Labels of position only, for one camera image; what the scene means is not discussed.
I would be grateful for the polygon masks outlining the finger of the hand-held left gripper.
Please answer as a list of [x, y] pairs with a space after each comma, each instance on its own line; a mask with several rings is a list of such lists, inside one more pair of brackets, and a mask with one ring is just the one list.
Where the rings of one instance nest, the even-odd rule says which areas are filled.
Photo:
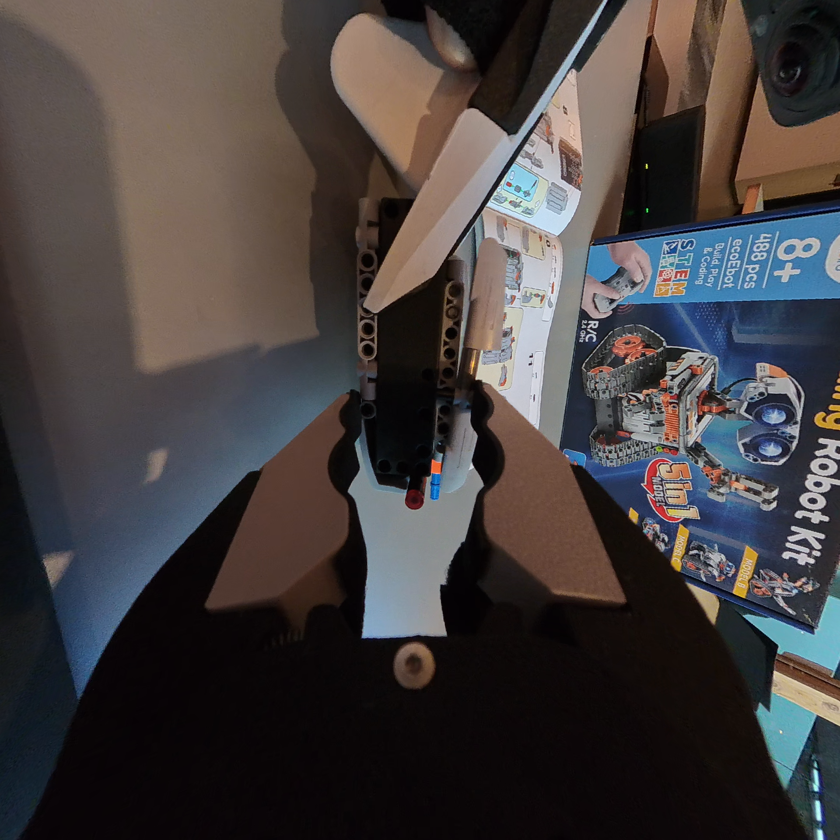
[[571, 69], [624, 2], [525, 2], [500, 35], [391, 247], [365, 306], [380, 312], [430, 279], [475, 222]]

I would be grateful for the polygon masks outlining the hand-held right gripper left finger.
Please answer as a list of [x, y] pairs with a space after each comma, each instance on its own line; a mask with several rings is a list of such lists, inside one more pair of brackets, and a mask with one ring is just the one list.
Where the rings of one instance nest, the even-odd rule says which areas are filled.
[[360, 396], [339, 396], [260, 471], [213, 588], [209, 612], [274, 607], [305, 621], [363, 585], [363, 539], [350, 486], [360, 465]]

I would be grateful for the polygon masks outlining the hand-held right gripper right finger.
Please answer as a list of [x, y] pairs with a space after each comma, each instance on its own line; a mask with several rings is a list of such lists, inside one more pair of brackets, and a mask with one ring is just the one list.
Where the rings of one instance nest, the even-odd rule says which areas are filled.
[[568, 459], [491, 385], [476, 384], [472, 523], [478, 585], [522, 610], [618, 608], [625, 594]]

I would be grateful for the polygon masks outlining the black grey building block assembly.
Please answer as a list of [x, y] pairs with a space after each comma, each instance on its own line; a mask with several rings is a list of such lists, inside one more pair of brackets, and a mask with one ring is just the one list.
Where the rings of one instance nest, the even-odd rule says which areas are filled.
[[360, 200], [356, 298], [364, 452], [376, 484], [414, 511], [439, 498], [476, 247], [468, 235], [465, 255], [374, 313], [368, 297], [412, 204]]

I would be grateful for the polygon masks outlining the grey desk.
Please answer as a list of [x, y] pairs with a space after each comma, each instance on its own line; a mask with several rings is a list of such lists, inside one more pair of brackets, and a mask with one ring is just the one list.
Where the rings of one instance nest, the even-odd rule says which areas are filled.
[[87, 680], [241, 477], [354, 385], [372, 2], [2, 2], [2, 408]]

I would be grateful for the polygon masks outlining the person's left hand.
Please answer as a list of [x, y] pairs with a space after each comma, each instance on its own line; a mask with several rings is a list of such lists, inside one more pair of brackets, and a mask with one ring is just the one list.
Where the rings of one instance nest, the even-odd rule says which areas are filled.
[[428, 5], [424, 8], [429, 38], [446, 66], [458, 72], [477, 72], [478, 62], [463, 38], [438, 12]]

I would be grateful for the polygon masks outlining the open instruction booklet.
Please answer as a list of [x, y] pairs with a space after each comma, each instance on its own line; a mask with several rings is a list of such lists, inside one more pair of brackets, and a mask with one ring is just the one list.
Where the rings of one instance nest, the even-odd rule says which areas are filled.
[[538, 427], [545, 352], [563, 268], [560, 234], [581, 200], [583, 160], [577, 72], [570, 70], [490, 196], [479, 240], [506, 255], [504, 312], [477, 376]]

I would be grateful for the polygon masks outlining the blue robot kit box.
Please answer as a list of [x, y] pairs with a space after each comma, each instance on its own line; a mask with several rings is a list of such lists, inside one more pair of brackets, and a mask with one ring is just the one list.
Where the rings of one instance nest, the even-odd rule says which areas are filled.
[[561, 449], [694, 585], [813, 633], [839, 551], [838, 203], [596, 241]]

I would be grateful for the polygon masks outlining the black router box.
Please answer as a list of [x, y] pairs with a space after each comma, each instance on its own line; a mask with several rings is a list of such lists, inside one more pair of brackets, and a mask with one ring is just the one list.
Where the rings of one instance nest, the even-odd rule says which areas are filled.
[[636, 132], [620, 234], [695, 221], [706, 108], [657, 119]]

